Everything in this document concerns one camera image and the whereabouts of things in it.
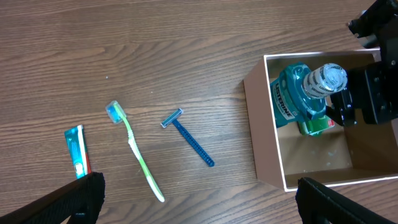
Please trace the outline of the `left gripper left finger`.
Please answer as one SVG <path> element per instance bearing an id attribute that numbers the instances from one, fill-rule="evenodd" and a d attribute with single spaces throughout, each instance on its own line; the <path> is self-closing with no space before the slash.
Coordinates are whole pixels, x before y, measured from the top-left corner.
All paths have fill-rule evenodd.
<path id="1" fill-rule="evenodd" d="M 2 216 L 1 223 L 96 223 L 104 198 L 104 176 L 92 172 Z"/>

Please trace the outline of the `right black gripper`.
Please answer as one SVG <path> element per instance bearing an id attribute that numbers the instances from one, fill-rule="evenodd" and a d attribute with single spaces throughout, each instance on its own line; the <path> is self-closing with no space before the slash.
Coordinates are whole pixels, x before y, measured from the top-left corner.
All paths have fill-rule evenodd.
<path id="1" fill-rule="evenodd" d="M 330 95 L 326 115 L 340 126 L 356 124 L 355 109 L 365 123 L 381 124 L 397 118 L 397 19 L 377 34 L 381 60 L 348 71 L 348 87 Z"/>

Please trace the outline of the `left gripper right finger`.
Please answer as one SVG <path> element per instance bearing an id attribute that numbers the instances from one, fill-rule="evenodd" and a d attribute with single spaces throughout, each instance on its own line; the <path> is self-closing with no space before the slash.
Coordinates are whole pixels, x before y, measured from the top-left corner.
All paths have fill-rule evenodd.
<path id="1" fill-rule="evenodd" d="M 303 223 L 391 223 L 362 205 L 309 177 L 298 180 L 295 195 Z"/>

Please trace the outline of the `green soap packet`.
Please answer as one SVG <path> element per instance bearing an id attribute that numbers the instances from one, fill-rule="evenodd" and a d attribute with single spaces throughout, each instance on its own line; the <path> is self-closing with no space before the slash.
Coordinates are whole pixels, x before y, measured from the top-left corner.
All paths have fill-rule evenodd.
<path id="1" fill-rule="evenodd" d="M 325 130 L 335 127 L 335 122 L 327 115 L 310 121 L 298 122 L 297 124 L 300 133 L 304 136 L 319 136 Z"/>

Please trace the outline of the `blue mouthwash bottle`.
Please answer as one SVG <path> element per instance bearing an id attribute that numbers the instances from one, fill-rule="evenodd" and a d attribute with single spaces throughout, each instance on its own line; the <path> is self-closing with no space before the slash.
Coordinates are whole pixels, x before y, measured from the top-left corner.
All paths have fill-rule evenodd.
<path id="1" fill-rule="evenodd" d="M 326 115 L 326 97 L 343 90 L 348 76 L 343 67 L 326 63 L 311 70 L 306 64 L 291 64 L 270 84 L 277 128 Z"/>

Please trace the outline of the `green white toothbrush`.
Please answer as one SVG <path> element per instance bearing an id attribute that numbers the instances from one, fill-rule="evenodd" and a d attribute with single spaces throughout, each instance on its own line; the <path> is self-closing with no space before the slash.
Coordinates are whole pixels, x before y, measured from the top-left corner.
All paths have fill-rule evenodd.
<path id="1" fill-rule="evenodd" d="M 161 190 L 159 189 L 159 186 L 157 185 L 155 179 L 153 178 L 146 162 L 144 161 L 144 158 L 141 155 L 141 152 L 137 146 L 131 125 L 129 124 L 129 121 L 127 120 L 127 115 L 125 114 L 121 105 L 116 100 L 114 100 L 109 105 L 106 106 L 106 112 L 113 123 L 115 123 L 115 124 L 124 123 L 126 130 L 127 130 L 127 136 L 128 136 L 127 142 L 141 166 L 141 169 L 146 177 L 147 183 L 149 184 L 154 195 L 157 197 L 158 201 L 165 202 L 165 197 L 163 196 L 163 194 L 162 194 Z"/>

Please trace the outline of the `blue disposable razor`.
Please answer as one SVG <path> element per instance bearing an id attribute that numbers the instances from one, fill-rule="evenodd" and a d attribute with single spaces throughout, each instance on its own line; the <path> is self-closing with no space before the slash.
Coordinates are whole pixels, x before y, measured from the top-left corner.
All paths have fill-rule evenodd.
<path id="1" fill-rule="evenodd" d="M 173 124 L 180 134 L 185 138 L 185 140 L 191 145 L 191 147 L 196 151 L 196 153 L 205 161 L 205 163 L 209 167 L 214 167 L 215 162 L 213 159 L 206 153 L 206 151 L 199 145 L 199 143 L 194 139 L 194 137 L 180 124 L 178 118 L 183 114 L 183 109 L 179 108 L 174 111 L 169 117 L 167 117 L 163 122 L 161 122 L 161 126 L 163 128 L 167 128 L 171 124 Z"/>

